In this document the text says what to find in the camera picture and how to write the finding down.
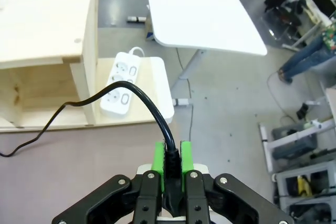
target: computer monitor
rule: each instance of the computer monitor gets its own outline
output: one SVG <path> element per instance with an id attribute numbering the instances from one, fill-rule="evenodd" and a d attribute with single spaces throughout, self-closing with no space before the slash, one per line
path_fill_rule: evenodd
<path id="1" fill-rule="evenodd" d="M 313 0 L 318 9 L 327 17 L 331 17 L 336 11 L 336 5 L 331 0 Z"/>

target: black cord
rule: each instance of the black cord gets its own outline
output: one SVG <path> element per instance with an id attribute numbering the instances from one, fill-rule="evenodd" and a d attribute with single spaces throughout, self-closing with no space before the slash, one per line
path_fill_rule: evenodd
<path id="1" fill-rule="evenodd" d="M 291 118 L 291 120 L 294 122 L 294 123 L 296 123 L 296 121 L 294 120 L 294 118 L 293 117 L 291 117 L 281 106 L 280 106 L 280 103 L 278 102 L 278 100 L 275 98 L 275 96 L 274 96 L 274 94 L 272 93 L 272 91 L 271 91 L 271 88 L 270 88 L 270 86 L 269 86 L 269 80 L 270 80 L 270 78 L 271 78 L 271 76 L 272 75 L 274 75 L 275 73 L 278 73 L 278 72 L 274 72 L 274 73 L 271 73 L 270 75 L 269 75 L 269 77 L 267 78 L 267 81 L 266 81 L 266 85 L 267 85 L 267 88 L 268 88 L 268 91 L 269 91 L 269 93 L 271 94 L 271 96 L 273 97 L 273 100 L 275 101 L 275 103 L 277 104 L 277 106 L 279 107 L 279 109 L 286 115 L 286 117 L 288 117 L 288 118 Z"/>
<path id="2" fill-rule="evenodd" d="M 189 79 L 187 79 L 188 82 L 188 87 L 189 87 L 189 95 L 190 95 L 190 99 L 191 97 L 191 88 L 190 88 L 190 82 Z M 193 119 L 194 119 L 194 105 L 191 105 L 191 116 L 190 116 L 190 127 L 189 127 L 189 141 L 191 142 L 191 129 L 193 127 Z"/>
<path id="3" fill-rule="evenodd" d="M 140 100 L 146 105 L 146 107 L 150 110 L 150 112 L 152 113 L 153 117 L 155 118 L 157 124 L 159 125 L 162 134 L 164 136 L 164 139 L 166 141 L 166 146 L 168 151 L 174 151 L 176 150 L 175 147 L 175 142 L 174 142 L 174 138 L 172 135 L 172 132 L 170 131 L 165 119 L 163 118 L 162 114 L 159 112 L 159 110 L 157 109 L 157 107 L 155 106 L 155 104 L 152 102 L 152 100 L 137 86 L 135 86 L 134 84 L 127 82 L 127 81 L 117 81 L 114 82 L 110 85 L 108 85 L 107 87 L 105 87 L 104 89 L 102 89 L 101 91 L 99 91 L 97 94 L 89 97 L 86 100 L 83 101 L 79 101 L 79 102 L 65 102 L 61 107 L 59 107 L 59 109 L 53 114 L 53 116 L 50 118 L 50 120 L 48 121 L 48 123 L 46 124 L 46 126 L 44 126 L 44 128 L 38 133 L 38 135 L 26 142 L 23 143 L 21 145 L 19 145 L 18 147 L 16 147 L 11 153 L 9 154 L 3 154 L 0 153 L 1 157 L 11 157 L 13 156 L 19 149 L 21 149 L 22 147 L 25 147 L 28 144 L 31 144 L 35 141 L 37 141 L 42 134 L 48 129 L 48 127 L 51 125 L 51 123 L 53 122 L 53 120 L 58 116 L 58 114 L 66 107 L 66 106 L 74 106 L 74 107 L 82 107 L 85 105 L 88 105 L 92 102 L 97 101 L 99 98 L 103 97 L 104 95 L 106 95 L 108 92 L 116 89 L 116 88 L 126 88 L 131 90 L 136 96 L 138 96 L 140 98 Z"/>
<path id="4" fill-rule="evenodd" d="M 181 66 L 182 70 L 184 70 L 184 67 L 183 67 L 182 62 L 181 62 L 180 54 L 178 52 L 178 48 L 176 48 L 176 53 L 177 53 L 177 58 L 179 60 L 180 66 Z M 190 99 L 191 99 L 192 96 L 191 96 L 191 87 L 190 87 L 189 79 L 187 79 L 187 82 L 188 82 L 188 88 L 189 88 L 189 96 L 190 96 Z M 193 104 L 191 104 L 191 116 L 190 117 L 191 118 L 190 118 L 190 127 L 189 127 L 189 141 L 191 141 L 191 131 L 192 131 L 193 119 L 194 119 L 194 105 Z"/>

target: yellow object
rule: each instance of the yellow object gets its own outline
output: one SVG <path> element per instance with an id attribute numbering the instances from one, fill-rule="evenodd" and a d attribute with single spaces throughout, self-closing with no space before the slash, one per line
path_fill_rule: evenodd
<path id="1" fill-rule="evenodd" d="M 308 181 L 298 176 L 298 192 L 300 196 L 312 196 L 311 188 Z"/>

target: power socket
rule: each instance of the power socket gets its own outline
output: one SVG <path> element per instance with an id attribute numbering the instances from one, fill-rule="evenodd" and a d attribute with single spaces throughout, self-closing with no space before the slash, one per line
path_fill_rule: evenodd
<path id="1" fill-rule="evenodd" d="M 115 58 L 106 86 L 116 81 L 128 81 L 135 84 L 141 58 L 126 52 L 118 53 Z M 126 88 L 112 90 L 101 98 L 101 112 L 109 117 L 114 117 L 116 114 L 127 114 L 132 95 L 132 91 Z"/>

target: chair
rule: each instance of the chair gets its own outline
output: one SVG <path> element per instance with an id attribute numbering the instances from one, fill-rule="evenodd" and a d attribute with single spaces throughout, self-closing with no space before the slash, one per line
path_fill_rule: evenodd
<path id="1" fill-rule="evenodd" d="M 271 25 L 269 24 L 270 22 L 265 19 L 266 15 L 271 16 L 271 18 L 273 17 L 275 18 L 275 22 L 272 24 L 274 26 L 273 29 L 271 28 Z M 268 29 L 269 33 L 274 38 L 274 40 L 281 40 L 284 37 L 284 35 L 287 35 L 287 37 L 291 40 L 298 39 L 298 38 L 295 38 L 295 35 L 294 36 L 290 35 L 288 31 L 292 29 L 295 31 L 295 34 L 296 34 L 297 28 L 301 26 L 301 20 L 297 17 L 297 15 L 295 15 L 292 12 L 287 11 L 286 8 L 282 6 L 275 7 L 265 12 L 265 14 L 262 15 L 261 17 L 261 21 L 266 26 L 266 28 Z M 277 28 L 280 28 L 280 30 L 282 30 L 279 36 L 277 36 L 275 33 L 275 30 Z"/>

